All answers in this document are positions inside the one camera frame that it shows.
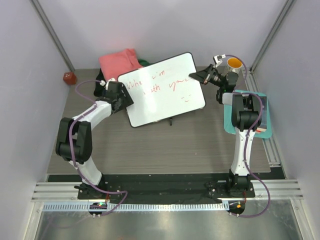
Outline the pink t shirt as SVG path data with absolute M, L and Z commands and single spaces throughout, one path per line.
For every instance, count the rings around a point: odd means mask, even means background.
M 120 75 L 143 67 L 139 64 L 133 48 L 100 56 L 98 61 L 105 80 L 117 80 Z

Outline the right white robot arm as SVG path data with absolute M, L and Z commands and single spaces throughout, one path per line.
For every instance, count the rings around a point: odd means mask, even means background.
M 255 93 L 235 92 L 239 75 L 228 72 L 225 76 L 211 64 L 204 70 L 190 73 L 189 77 L 202 85 L 218 87 L 216 100 L 231 106 L 231 124 L 235 129 L 235 150 L 226 183 L 218 183 L 212 190 L 236 198 L 252 190 L 250 157 L 253 139 L 262 122 L 263 103 Z

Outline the white dry-erase board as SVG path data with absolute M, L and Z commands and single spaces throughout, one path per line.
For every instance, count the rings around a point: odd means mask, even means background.
M 127 107 L 133 128 L 202 109 L 206 105 L 200 83 L 189 75 L 196 72 L 193 55 L 185 52 L 122 74 L 133 100 Z

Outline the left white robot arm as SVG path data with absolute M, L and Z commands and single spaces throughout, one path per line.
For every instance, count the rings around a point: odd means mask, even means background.
M 107 191 L 106 181 L 101 171 L 96 167 L 93 158 L 92 130 L 103 120 L 134 104 L 126 86 L 114 80 L 95 80 L 103 88 L 101 96 L 91 99 L 79 92 L 79 88 L 89 83 L 79 83 L 75 92 L 92 103 L 84 112 L 60 120 L 55 145 L 55 152 L 69 162 L 81 177 L 81 189 L 89 190 L 93 198 L 100 200 Z

